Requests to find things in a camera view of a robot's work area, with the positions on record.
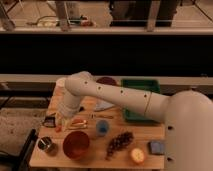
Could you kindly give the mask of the white soft gripper fingers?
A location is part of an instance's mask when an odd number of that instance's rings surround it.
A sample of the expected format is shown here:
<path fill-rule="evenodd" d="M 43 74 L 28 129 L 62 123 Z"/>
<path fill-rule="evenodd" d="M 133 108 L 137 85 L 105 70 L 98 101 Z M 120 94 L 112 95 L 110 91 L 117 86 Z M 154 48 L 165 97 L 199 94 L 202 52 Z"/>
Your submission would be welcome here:
<path fill-rule="evenodd" d="M 70 122 L 72 122 L 71 118 L 61 118 L 61 117 L 59 117 L 59 118 L 55 119 L 56 126 L 61 125 L 62 126 L 62 131 L 68 130 L 67 125 Z"/>

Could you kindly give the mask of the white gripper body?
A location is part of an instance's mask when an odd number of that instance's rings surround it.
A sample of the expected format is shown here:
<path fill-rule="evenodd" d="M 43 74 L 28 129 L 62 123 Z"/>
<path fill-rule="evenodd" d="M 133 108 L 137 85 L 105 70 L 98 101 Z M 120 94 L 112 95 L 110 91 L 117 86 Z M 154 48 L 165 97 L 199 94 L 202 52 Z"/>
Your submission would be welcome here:
<path fill-rule="evenodd" d="M 78 112 L 77 108 L 66 107 L 63 103 L 60 103 L 58 106 L 58 113 L 66 119 L 71 119 Z"/>

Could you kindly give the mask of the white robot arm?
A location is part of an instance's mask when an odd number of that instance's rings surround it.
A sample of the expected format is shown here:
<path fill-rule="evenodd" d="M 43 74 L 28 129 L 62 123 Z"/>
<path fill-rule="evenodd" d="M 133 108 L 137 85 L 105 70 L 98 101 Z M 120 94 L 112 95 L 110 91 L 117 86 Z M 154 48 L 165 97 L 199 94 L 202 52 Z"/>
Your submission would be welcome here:
<path fill-rule="evenodd" d="M 166 96 L 101 84 L 87 71 L 68 76 L 58 112 L 71 118 L 86 96 L 110 102 L 165 125 L 165 171 L 213 171 L 213 100 L 185 90 Z"/>

